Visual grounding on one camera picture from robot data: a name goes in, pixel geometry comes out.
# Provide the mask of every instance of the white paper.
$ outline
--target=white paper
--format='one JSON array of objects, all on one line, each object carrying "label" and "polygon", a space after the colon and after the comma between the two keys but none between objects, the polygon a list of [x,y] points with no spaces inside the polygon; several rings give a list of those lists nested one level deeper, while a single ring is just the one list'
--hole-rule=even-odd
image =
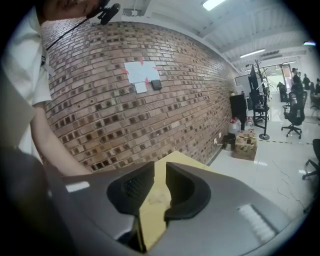
[{"label": "white paper", "polygon": [[128,79],[131,84],[139,83],[146,80],[146,73],[141,66],[140,61],[124,63],[126,71],[129,72]]},{"label": "white paper", "polygon": [[154,69],[156,67],[156,63],[154,61],[146,61],[143,64],[144,72],[149,82],[153,80],[160,80],[158,70]]},{"label": "white paper", "polygon": [[156,63],[154,61],[144,61],[141,65],[140,61],[124,63],[125,69],[128,71],[128,79],[131,84],[144,82],[146,78],[152,80],[160,80],[158,70],[154,69]]},{"label": "white paper", "polygon": [[147,87],[145,82],[137,82],[134,84],[137,94],[142,94],[147,92]]}]

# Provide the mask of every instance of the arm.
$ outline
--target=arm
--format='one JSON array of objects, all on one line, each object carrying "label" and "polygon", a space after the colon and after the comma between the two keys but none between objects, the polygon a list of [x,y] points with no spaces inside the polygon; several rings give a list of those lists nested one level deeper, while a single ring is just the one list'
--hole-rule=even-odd
[{"label": "arm", "polygon": [[37,103],[31,121],[32,139],[36,149],[65,176],[91,174],[65,148],[52,132],[46,117],[45,104]]}]

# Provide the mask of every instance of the ceiling light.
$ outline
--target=ceiling light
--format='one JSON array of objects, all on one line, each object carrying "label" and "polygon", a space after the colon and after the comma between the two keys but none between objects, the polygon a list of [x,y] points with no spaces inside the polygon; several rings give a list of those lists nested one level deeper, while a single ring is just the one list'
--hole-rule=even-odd
[{"label": "ceiling light", "polygon": [[208,0],[203,4],[203,7],[206,8],[207,11],[211,11],[216,6],[220,5],[225,0]]},{"label": "ceiling light", "polygon": [[296,61],[289,61],[289,62],[285,62],[285,63],[282,63],[282,65],[286,65],[286,64],[290,64],[290,63],[295,63]]},{"label": "ceiling light", "polygon": [[[254,70],[257,70],[257,68],[255,68]],[[246,70],[246,71],[249,71],[249,72],[251,72],[251,69],[248,69],[248,70]]]},{"label": "ceiling light", "polygon": [[317,44],[315,42],[311,42],[311,41],[307,41],[307,42],[304,42],[303,44],[304,46],[316,46]]},{"label": "ceiling light", "polygon": [[244,57],[247,57],[247,56],[250,56],[250,55],[262,53],[262,52],[264,52],[265,50],[266,50],[266,49],[256,50],[256,51],[250,52],[250,53],[248,53],[248,54],[241,55],[240,58],[244,58]]}]

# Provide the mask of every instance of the brick wall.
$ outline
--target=brick wall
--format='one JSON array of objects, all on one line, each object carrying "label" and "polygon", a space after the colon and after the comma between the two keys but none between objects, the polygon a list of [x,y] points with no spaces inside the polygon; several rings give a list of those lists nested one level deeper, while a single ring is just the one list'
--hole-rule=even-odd
[{"label": "brick wall", "polygon": [[[45,45],[77,22],[46,22]],[[49,55],[56,71],[49,124],[92,172],[157,161],[175,150],[206,164],[217,150],[214,138],[226,133],[234,71],[181,33],[142,23],[86,22]],[[136,93],[124,63],[140,60],[155,61],[161,90]]]}]

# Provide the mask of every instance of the black cabinet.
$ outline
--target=black cabinet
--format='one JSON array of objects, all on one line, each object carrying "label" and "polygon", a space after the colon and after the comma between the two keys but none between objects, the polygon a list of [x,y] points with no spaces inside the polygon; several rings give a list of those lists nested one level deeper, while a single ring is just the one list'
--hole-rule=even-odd
[{"label": "black cabinet", "polygon": [[244,94],[230,96],[231,113],[233,118],[238,118],[241,122],[241,130],[245,129],[247,120],[247,104]]}]

